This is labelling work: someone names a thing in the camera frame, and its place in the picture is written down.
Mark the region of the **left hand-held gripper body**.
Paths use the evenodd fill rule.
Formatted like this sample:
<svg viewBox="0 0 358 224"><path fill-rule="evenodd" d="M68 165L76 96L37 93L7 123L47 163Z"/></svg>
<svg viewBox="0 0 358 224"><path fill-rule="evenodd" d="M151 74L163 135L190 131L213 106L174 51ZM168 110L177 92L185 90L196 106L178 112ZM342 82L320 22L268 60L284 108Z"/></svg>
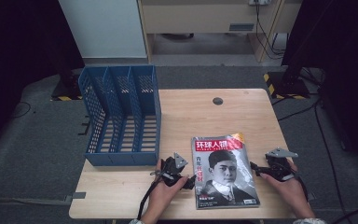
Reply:
<svg viewBox="0 0 358 224"><path fill-rule="evenodd" d="M172 157L161 161L160 175L164 183L171 187L181 178L180 173L187 165L187 160L180 156L177 152L173 153Z"/></svg>

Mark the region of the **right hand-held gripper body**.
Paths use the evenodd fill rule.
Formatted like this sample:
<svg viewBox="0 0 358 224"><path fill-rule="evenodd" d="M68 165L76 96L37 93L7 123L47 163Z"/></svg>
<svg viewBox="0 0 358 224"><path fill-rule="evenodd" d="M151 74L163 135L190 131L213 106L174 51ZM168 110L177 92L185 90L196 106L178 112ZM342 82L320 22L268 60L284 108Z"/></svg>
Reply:
<svg viewBox="0 0 358 224"><path fill-rule="evenodd" d="M291 168L287 158L296 158L297 153L277 147L267 152L265 156L271 169L270 175L276 180L284 182L295 176L296 172Z"/></svg>

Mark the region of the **portrait cover magazine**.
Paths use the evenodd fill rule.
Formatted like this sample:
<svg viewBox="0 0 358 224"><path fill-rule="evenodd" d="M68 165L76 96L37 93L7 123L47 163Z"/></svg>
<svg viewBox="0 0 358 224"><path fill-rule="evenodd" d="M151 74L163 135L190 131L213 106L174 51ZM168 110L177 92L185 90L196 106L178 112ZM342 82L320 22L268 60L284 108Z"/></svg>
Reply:
<svg viewBox="0 0 358 224"><path fill-rule="evenodd" d="M193 137L191 146L198 210L260 205L242 133Z"/></svg>

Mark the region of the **blue plastic file rack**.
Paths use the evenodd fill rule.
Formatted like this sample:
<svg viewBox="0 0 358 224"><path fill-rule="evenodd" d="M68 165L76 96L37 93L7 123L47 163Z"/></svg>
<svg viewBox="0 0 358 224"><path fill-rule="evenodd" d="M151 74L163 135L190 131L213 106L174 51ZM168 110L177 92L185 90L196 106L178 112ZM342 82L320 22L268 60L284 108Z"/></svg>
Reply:
<svg viewBox="0 0 358 224"><path fill-rule="evenodd" d="M155 67L86 67L78 85L91 127L85 158L94 166L154 166L161 109Z"/></svg>

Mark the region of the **person's right hand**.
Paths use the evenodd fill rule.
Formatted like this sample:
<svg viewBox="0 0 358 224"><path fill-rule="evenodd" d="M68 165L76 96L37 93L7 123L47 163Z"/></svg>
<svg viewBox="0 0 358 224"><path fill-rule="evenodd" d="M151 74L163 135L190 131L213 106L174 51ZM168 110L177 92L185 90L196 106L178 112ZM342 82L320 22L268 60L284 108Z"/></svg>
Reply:
<svg viewBox="0 0 358 224"><path fill-rule="evenodd" d="M280 182L270 175L262 174L261 177L277 190L282 199L290 206L293 213L296 210L312 210L301 183L295 178Z"/></svg>

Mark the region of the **person's left hand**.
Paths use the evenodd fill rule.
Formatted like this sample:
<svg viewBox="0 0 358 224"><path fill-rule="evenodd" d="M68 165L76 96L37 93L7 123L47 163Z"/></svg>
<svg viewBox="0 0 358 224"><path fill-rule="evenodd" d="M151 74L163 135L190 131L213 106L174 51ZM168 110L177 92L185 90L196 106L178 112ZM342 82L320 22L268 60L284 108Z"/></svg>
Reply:
<svg viewBox="0 0 358 224"><path fill-rule="evenodd" d="M182 189L188 177L182 176L175 185L169 187L163 181L158 182L151 191L148 200L148 206L145 213L162 214L170 205L175 195Z"/></svg>

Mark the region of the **patterned right sleeve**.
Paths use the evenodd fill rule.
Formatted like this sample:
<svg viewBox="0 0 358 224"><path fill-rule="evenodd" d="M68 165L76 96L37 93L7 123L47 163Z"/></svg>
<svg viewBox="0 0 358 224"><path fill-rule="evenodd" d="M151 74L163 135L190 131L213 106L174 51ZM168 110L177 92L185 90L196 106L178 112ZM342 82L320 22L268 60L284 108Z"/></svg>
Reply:
<svg viewBox="0 0 358 224"><path fill-rule="evenodd" d="M301 218L293 222L293 224L328 224L325 220L312 217L312 218Z"/></svg>

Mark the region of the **striped black stand base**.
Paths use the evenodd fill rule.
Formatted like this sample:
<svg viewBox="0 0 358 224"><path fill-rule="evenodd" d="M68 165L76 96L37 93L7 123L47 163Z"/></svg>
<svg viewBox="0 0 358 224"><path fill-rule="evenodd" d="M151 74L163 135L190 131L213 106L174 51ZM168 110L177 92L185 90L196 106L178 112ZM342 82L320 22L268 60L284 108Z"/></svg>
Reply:
<svg viewBox="0 0 358 224"><path fill-rule="evenodd" d="M267 72L263 76L273 99L306 99L310 92L298 72Z"/></svg>
<svg viewBox="0 0 358 224"><path fill-rule="evenodd" d="M50 100L51 101L74 101L81 100L82 94L78 86L79 74L73 74L66 82L60 77L55 89L53 90Z"/></svg>

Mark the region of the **black floor tape marks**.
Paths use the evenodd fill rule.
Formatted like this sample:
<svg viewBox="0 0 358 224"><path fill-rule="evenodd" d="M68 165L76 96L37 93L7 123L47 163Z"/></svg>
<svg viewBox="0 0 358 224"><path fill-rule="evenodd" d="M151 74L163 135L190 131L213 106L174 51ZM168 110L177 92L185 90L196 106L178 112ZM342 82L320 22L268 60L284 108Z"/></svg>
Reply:
<svg viewBox="0 0 358 224"><path fill-rule="evenodd" d="M81 126L81 130L78 133L78 135L87 135L90 129L90 117L89 116L85 116L84 117L84 121L80 124Z"/></svg>

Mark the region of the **black curtain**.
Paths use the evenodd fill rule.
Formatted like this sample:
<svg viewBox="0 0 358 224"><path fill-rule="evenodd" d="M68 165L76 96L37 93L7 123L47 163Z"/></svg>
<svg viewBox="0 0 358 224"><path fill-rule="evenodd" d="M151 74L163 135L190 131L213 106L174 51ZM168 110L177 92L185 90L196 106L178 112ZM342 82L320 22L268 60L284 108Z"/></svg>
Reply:
<svg viewBox="0 0 358 224"><path fill-rule="evenodd" d="M282 64L325 71L322 94L358 153L358 0L302 0Z"/></svg>
<svg viewBox="0 0 358 224"><path fill-rule="evenodd" d="M0 132L27 85L59 74L73 88L83 66L59 0L0 0Z"/></svg>

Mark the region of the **beige wooden desk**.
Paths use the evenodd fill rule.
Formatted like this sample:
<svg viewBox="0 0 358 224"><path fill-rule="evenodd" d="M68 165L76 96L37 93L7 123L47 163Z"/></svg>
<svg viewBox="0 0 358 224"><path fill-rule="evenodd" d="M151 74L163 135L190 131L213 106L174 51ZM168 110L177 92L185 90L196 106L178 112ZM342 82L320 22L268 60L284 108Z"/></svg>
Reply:
<svg viewBox="0 0 358 224"><path fill-rule="evenodd" d="M272 0L249 6L249 0L138 0L146 52L156 34L245 33L262 62L276 34L289 34L303 0Z"/></svg>

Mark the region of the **white cabinet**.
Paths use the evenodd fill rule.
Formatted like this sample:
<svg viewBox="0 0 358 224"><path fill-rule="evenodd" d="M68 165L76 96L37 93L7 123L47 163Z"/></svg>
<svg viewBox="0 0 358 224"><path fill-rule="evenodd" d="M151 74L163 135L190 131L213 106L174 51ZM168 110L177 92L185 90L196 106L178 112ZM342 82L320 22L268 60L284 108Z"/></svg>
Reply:
<svg viewBox="0 0 358 224"><path fill-rule="evenodd" d="M138 0L59 0L86 59L145 58Z"/></svg>

